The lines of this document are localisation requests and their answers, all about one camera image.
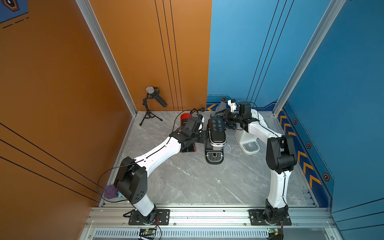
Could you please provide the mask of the black coffee machine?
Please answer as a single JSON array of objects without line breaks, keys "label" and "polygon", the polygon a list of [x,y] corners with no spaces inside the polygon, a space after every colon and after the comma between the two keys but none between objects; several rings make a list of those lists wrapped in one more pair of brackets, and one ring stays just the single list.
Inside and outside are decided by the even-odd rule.
[{"label": "black coffee machine", "polygon": [[227,144],[227,133],[224,119],[212,117],[207,124],[207,141],[205,156],[208,164],[219,165],[224,161],[224,146]]}]

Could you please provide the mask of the white coffee machine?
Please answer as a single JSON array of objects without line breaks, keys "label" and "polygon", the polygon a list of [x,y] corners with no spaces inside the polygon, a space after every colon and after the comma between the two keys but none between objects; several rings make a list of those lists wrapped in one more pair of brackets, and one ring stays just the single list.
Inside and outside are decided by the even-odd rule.
[{"label": "white coffee machine", "polygon": [[[260,121],[260,124],[264,127],[268,127],[267,123],[264,120],[264,117],[259,114],[255,109],[251,109],[252,117]],[[259,152],[260,145],[257,142],[257,137],[247,133],[244,130],[235,131],[235,139],[237,140],[242,151],[247,155],[254,155]]]}]

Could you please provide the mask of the grey microfibre cloth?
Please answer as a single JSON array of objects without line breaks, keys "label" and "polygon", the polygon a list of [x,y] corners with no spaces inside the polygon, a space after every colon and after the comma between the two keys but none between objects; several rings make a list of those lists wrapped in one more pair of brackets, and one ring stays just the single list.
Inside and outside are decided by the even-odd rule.
[{"label": "grey microfibre cloth", "polygon": [[227,109],[228,104],[226,102],[221,102],[218,104],[216,109],[211,113],[211,117],[222,117],[225,110]]}]

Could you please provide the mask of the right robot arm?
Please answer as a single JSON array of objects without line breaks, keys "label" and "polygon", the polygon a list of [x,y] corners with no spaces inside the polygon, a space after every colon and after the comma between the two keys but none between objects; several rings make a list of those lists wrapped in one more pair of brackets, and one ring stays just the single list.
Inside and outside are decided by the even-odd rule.
[{"label": "right robot arm", "polygon": [[257,140],[266,147],[266,163],[271,170],[269,195],[263,211],[250,210],[251,223],[254,225],[292,225],[287,204],[288,183],[294,166],[298,163],[293,137],[277,133],[264,124],[259,113],[252,109],[250,102],[229,100],[229,110],[225,110],[223,119],[239,126],[235,138],[247,155],[254,152],[251,146],[259,146]]}]

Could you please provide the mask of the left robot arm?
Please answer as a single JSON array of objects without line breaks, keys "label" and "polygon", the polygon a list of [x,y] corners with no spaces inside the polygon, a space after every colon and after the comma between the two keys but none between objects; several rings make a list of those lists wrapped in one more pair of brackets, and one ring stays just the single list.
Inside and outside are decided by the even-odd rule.
[{"label": "left robot arm", "polygon": [[157,220],[157,207],[147,194],[148,177],[170,157],[194,143],[206,142],[203,130],[204,117],[198,114],[187,119],[157,147],[134,159],[123,159],[114,187],[134,206],[145,224],[154,224]]}]

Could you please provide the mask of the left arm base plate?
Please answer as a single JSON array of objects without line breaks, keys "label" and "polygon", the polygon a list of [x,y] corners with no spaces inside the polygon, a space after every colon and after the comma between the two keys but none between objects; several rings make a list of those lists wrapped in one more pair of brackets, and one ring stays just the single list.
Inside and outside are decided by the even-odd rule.
[{"label": "left arm base plate", "polygon": [[134,209],[130,213],[129,225],[159,225],[167,226],[170,220],[169,209],[157,209],[155,208],[150,212],[148,216],[142,215],[138,210]]}]

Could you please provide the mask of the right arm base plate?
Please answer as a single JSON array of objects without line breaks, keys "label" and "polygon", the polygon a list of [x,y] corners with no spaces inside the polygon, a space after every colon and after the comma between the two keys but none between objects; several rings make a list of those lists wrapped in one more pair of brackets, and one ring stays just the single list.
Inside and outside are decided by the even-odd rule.
[{"label": "right arm base plate", "polygon": [[292,221],[288,211],[284,208],[271,209],[250,209],[248,210],[252,226],[291,226]]}]

